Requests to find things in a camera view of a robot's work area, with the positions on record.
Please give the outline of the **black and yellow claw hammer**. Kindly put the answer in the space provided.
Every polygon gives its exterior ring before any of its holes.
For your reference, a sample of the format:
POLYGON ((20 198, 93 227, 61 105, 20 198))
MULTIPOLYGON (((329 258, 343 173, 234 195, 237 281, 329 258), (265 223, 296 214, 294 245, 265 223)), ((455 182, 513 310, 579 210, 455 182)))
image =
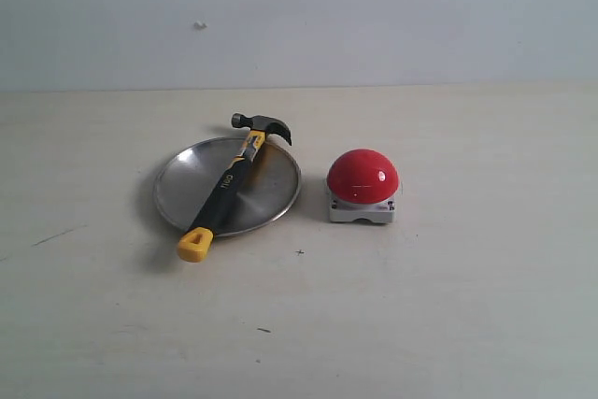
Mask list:
POLYGON ((249 133, 239 152, 223 171, 192 224, 178 242, 178 257, 185 262, 199 263, 207 256, 217 228, 230 213, 236 195, 267 137, 278 135, 289 145, 292 143, 292 134, 288 125, 272 117, 262 115, 247 117, 235 113, 231 118, 231 125, 235 129, 248 128, 249 133))

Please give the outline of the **red dome push button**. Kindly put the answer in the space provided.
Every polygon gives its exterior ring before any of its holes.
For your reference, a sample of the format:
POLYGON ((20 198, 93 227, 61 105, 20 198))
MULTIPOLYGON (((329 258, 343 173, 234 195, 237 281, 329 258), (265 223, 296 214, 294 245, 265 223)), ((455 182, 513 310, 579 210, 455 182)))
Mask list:
POLYGON ((378 151, 356 149, 340 155, 328 171, 326 188, 331 222, 395 220, 401 179, 392 161, 378 151))

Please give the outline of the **round stainless steel plate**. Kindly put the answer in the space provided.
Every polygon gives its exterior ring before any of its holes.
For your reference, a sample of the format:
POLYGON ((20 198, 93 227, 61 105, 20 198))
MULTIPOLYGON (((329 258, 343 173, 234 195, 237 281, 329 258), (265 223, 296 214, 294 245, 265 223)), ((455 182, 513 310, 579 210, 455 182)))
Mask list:
MULTIPOLYGON (((164 166, 154 182, 153 200, 168 223, 181 232, 190 227, 243 140, 205 140, 182 150, 164 166)), ((265 142, 216 236, 241 235, 275 221, 290 209, 300 189, 297 162, 285 149, 265 142)))

